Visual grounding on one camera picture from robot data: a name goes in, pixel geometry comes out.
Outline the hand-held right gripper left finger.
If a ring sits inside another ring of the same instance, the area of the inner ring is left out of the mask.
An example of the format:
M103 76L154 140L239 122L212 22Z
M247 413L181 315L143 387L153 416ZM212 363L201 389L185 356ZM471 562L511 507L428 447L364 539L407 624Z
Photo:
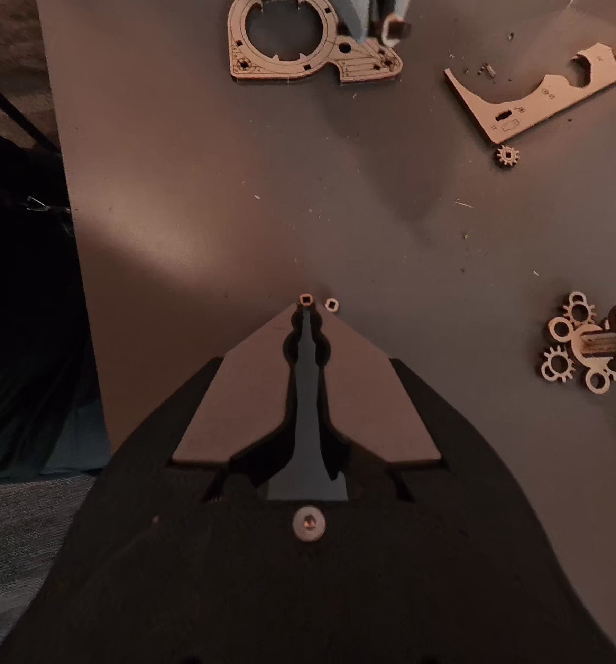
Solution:
M302 311L292 304L226 353L172 455L261 486L295 450Z

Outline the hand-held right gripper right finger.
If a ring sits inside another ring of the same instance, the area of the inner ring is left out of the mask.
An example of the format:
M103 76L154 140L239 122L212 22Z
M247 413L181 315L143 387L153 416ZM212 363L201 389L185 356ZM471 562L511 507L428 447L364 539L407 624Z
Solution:
M317 411L327 473L366 474L441 462L388 355L325 305L313 306Z

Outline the small wooden ring spacer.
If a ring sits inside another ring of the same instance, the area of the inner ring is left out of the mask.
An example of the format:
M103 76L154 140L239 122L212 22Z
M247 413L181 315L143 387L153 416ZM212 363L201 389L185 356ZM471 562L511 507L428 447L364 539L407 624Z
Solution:
M386 16L381 24L379 41L388 48L395 48L401 40L409 37L412 26L396 13Z

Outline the wooden plate with round hole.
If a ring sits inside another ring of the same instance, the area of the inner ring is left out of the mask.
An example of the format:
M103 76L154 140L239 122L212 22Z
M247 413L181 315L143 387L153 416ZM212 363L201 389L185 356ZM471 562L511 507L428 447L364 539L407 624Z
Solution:
M237 80L298 80L331 64L341 82L369 82L394 79L403 70L402 59L389 46L375 38L361 43L338 32L338 14L331 1L307 1L320 19L322 34L318 46L296 60L281 60L276 54L266 56L247 34L247 17L262 1L234 1L228 15L230 72Z

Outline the curved cutout wooden sheet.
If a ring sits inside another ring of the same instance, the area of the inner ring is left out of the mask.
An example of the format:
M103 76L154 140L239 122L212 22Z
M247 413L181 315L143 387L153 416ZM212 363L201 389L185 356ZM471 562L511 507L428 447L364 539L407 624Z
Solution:
M576 58L589 65L589 82L585 86L573 86L564 76L546 74L530 94L498 104L468 90L450 69L444 73L490 142L500 145L616 84L616 53L610 46L596 43L579 51Z

